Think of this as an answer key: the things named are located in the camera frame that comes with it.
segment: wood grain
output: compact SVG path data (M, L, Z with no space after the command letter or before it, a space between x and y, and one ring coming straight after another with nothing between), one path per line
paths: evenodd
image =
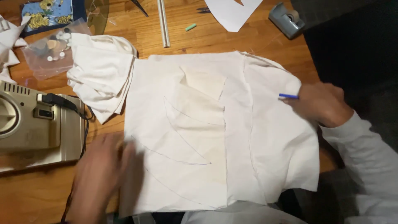
M149 18L129 0L110 0L108 19L115 25L108 21L105 34L122 36L129 40L137 48L141 59L152 54L239 50L278 62L303 83L318 82L319 78L304 37L301 35L289 41L268 20L269 11L279 1L264 0L238 33L227 32L212 14L197 14L197 8L206 7L203 0L165 1L171 47L164 49L156 0L140 0ZM283 1L287 8L292 8L289 1ZM6 10L6 13L12 14L13 10L19 9ZM193 23L197 27L185 32L185 28ZM26 41L32 43L49 33L51 31L29 36ZM67 86L65 73L39 82L32 76L20 49L16 50L16 54L21 63L11 68L11 75L19 84L45 92L74 94ZM104 125L91 122L88 142L105 133L123 131L124 116L113 116ZM335 169L336 165L331 157L322 150L320 152L321 172ZM0 178L0 223L59 222L73 176L74 167L65 166ZM117 210L117 205L116 195L108 206L108 212Z

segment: metal tube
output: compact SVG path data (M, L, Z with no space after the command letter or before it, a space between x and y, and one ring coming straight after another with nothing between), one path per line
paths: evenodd
M159 21L162 31L163 48L170 47L169 29L167 28L166 12L164 11L164 0L158 0Z

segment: hand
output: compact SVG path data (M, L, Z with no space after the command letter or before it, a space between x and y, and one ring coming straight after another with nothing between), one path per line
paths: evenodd
M284 99L300 116L316 120L328 128L347 122L354 110L344 102L343 89L330 83L303 84L297 99Z
M135 156L135 144L123 148L121 134L108 134L89 145L76 168L70 206L73 223L98 223Z

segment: gray sleeve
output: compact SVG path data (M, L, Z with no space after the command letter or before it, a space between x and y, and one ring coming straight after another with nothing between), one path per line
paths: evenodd
M339 151L359 187L357 207L361 217L349 222L397 222L398 154L370 127L368 121L354 113L340 127L321 129L326 141Z

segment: green chalk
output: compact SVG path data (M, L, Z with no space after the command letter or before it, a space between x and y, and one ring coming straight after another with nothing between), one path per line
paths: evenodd
M187 28L185 28L185 31L189 31L195 27L196 27L196 24L192 24L192 25L188 26Z

